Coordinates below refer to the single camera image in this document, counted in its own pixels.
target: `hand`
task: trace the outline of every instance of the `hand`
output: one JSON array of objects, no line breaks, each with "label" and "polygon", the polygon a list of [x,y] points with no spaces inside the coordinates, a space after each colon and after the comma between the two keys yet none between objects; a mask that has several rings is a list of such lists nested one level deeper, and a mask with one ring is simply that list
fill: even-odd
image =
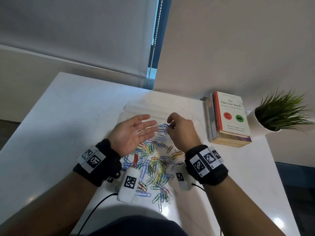
[{"label": "hand", "polygon": [[[147,120],[150,117],[148,114],[134,116],[114,127],[107,139],[110,141],[112,149],[120,157],[129,155],[140,143],[154,137],[154,132],[158,130],[158,127],[151,126],[156,125],[157,122],[155,120],[142,122],[142,120]],[[134,132],[139,129],[141,132],[134,135]]]},{"label": "hand", "polygon": [[186,153],[193,147],[201,145],[194,123],[191,120],[181,117],[178,113],[172,113],[167,118],[167,123],[170,123],[170,125],[166,128],[166,131],[179,150]]}]

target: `palm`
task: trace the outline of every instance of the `palm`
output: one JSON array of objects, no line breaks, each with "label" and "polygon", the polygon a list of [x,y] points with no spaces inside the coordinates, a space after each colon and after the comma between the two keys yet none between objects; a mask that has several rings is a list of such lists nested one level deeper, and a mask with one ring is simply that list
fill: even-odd
[{"label": "palm", "polygon": [[[154,132],[158,130],[158,127],[151,126],[155,125],[156,121],[142,122],[142,120],[147,120],[149,118],[150,115],[134,116],[114,127],[113,131],[108,136],[108,139],[112,149],[115,150],[120,157],[129,155],[140,143],[154,137]],[[141,129],[141,132],[134,135],[139,129]]]}]

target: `potted plant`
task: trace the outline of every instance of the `potted plant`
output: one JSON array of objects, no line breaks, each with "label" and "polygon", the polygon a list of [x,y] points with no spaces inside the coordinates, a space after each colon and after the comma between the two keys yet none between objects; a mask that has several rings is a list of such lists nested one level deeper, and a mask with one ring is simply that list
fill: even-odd
[{"label": "potted plant", "polygon": [[268,94],[260,106],[247,116],[251,135],[265,135],[281,129],[303,131],[298,125],[315,124],[306,115],[311,109],[301,105],[303,97],[304,95],[295,96],[294,92],[284,90]]}]

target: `forearm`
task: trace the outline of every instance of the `forearm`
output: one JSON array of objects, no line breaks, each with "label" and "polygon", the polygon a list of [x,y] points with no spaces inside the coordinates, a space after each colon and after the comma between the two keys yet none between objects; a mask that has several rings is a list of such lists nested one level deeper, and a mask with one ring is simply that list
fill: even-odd
[{"label": "forearm", "polygon": [[216,186],[203,187],[225,236],[284,236],[229,176]]},{"label": "forearm", "polygon": [[69,235],[97,187],[75,172],[0,226],[1,235]]}]

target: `black cable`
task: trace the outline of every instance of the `black cable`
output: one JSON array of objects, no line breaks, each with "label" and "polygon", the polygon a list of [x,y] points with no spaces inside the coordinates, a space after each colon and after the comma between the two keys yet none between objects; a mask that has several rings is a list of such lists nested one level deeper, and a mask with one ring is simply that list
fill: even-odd
[{"label": "black cable", "polygon": [[204,189],[203,189],[202,187],[200,187],[200,186],[198,186],[198,185],[196,185],[196,184],[194,184],[194,183],[191,183],[191,184],[194,185],[194,186],[199,187],[200,189],[202,189],[202,190],[204,191]]},{"label": "black cable", "polygon": [[194,184],[194,183],[191,183],[193,186],[197,186],[197,187],[199,187],[200,189],[202,189],[203,191],[205,191],[203,188],[201,188],[200,186],[198,186],[198,185],[196,185],[196,184]]},{"label": "black cable", "polygon": [[84,224],[82,225],[82,227],[81,227],[80,231],[78,232],[77,236],[80,235],[80,233],[81,233],[83,227],[85,226],[86,222],[89,220],[89,218],[91,217],[91,215],[93,214],[93,212],[96,210],[96,208],[97,208],[105,199],[107,199],[107,198],[109,198],[109,197],[111,197],[111,196],[113,196],[113,195],[118,195],[118,193],[113,193],[113,194],[110,194],[110,195],[106,196],[104,199],[102,199],[102,200],[100,201],[100,203],[97,204],[97,206],[95,206],[95,208],[92,210],[92,212],[90,213],[90,215],[88,216],[88,218],[85,220],[85,222],[84,222]]}]

